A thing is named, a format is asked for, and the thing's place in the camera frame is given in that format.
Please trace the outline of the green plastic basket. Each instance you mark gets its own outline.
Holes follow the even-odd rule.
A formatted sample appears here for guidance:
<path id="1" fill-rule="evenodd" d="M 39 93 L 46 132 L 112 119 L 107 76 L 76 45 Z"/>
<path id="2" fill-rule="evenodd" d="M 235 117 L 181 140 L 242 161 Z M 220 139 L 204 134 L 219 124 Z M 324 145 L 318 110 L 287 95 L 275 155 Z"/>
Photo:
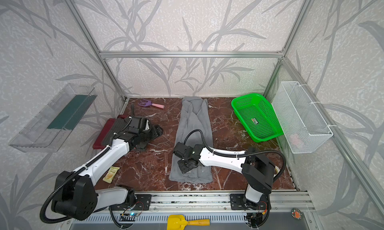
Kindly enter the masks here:
<path id="1" fill-rule="evenodd" d="M 272 104 L 262 95 L 252 93 L 231 102 L 235 115 L 256 143 L 284 134 Z"/>

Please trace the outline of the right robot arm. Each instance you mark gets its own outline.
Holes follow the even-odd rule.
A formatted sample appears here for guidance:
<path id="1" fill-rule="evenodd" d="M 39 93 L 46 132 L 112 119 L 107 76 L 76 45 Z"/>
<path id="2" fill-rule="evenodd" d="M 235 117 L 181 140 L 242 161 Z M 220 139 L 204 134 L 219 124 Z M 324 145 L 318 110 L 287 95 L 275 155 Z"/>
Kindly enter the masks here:
<path id="1" fill-rule="evenodd" d="M 267 209 L 267 196 L 272 192 L 276 165 L 265 154 L 248 151 L 224 151 L 197 144 L 193 148 L 177 143 L 173 154 L 180 158 L 178 166 L 183 174 L 197 167 L 220 167 L 238 172 L 248 185 L 242 199 L 233 200 L 233 210 Z"/>

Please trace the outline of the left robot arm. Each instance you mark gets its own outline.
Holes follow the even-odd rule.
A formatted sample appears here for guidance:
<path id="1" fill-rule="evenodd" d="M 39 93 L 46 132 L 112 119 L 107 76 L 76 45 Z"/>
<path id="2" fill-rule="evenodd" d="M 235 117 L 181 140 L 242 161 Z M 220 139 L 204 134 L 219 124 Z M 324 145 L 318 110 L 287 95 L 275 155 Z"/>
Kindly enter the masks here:
<path id="1" fill-rule="evenodd" d="M 96 190 L 95 185 L 121 157 L 130 151 L 145 151 L 148 143 L 160 137 L 163 131 L 145 117 L 115 119 L 101 152 L 72 172 L 63 171 L 57 176 L 55 190 L 40 211 L 42 222 L 53 224 L 71 218 L 82 221 L 112 205 L 133 206 L 136 196 L 132 188 L 117 186 Z"/>

